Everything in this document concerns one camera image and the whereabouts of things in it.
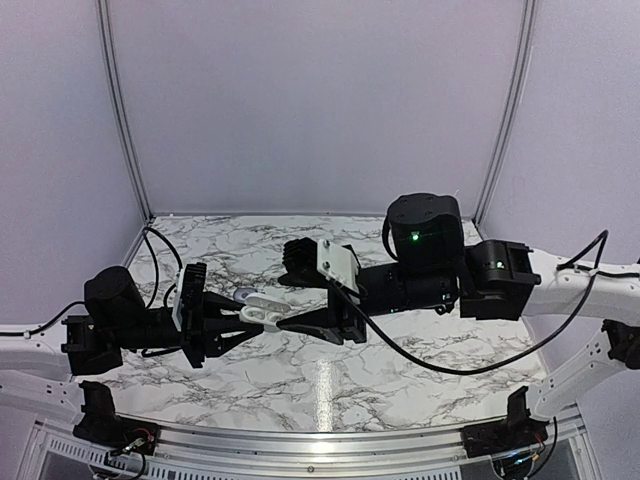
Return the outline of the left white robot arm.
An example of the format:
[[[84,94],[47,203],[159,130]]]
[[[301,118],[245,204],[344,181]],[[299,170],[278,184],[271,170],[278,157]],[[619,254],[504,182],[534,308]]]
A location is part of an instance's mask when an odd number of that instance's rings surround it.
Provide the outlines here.
[[[1,368],[18,384],[3,387],[20,408],[33,408],[86,426],[106,445],[125,438],[110,389],[95,376],[117,369],[126,351],[182,353],[193,368],[260,335],[246,306],[206,291],[206,267],[190,264],[179,278],[173,306],[146,306],[129,270],[109,267],[84,286],[80,315],[64,308],[52,320],[1,335]]]

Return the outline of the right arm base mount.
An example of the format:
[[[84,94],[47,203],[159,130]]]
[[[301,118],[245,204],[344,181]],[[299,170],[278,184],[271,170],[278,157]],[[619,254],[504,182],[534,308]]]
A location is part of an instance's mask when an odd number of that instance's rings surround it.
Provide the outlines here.
[[[461,440],[469,459],[489,457],[497,479],[533,479],[555,453],[559,424],[556,417],[519,426],[509,426],[506,419],[489,421],[463,427]]]

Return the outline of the white earbud charging case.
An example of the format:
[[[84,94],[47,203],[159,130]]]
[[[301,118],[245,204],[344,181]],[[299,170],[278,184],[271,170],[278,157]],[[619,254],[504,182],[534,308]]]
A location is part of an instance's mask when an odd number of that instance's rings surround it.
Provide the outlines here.
[[[240,320],[259,324],[267,332],[279,331],[278,322],[284,320],[291,311],[291,306],[281,300],[263,293],[251,293],[245,298],[245,305],[240,310]]]

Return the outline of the blue earbud charging case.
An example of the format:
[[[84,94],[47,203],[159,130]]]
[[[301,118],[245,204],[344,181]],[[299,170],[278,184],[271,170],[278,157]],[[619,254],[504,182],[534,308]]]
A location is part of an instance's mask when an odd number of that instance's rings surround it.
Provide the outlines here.
[[[251,287],[240,287],[234,291],[233,297],[236,301],[242,302],[247,296],[256,293],[256,290]]]

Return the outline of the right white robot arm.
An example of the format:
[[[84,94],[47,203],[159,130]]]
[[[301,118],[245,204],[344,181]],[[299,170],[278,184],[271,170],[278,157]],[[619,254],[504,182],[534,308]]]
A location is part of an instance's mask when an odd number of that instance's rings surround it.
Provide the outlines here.
[[[301,238],[283,249],[280,283],[321,288],[323,309],[281,322],[284,330],[333,344],[362,343],[375,318],[402,311],[457,311],[463,318],[511,320],[560,315],[598,318],[591,342],[543,380],[509,396],[495,438],[515,448],[535,424],[604,380],[639,366],[639,269],[570,258],[525,244],[485,240],[466,245],[460,209],[450,195],[406,194],[388,208],[382,225],[386,264],[362,267],[349,247]]]

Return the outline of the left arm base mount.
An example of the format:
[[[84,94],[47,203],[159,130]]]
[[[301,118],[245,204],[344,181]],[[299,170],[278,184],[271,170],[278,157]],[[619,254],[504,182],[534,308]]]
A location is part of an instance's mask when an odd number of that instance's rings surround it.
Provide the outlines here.
[[[105,448],[104,453],[95,453],[89,460],[93,479],[142,479],[155,451],[160,427],[120,416],[85,416],[72,433]]]

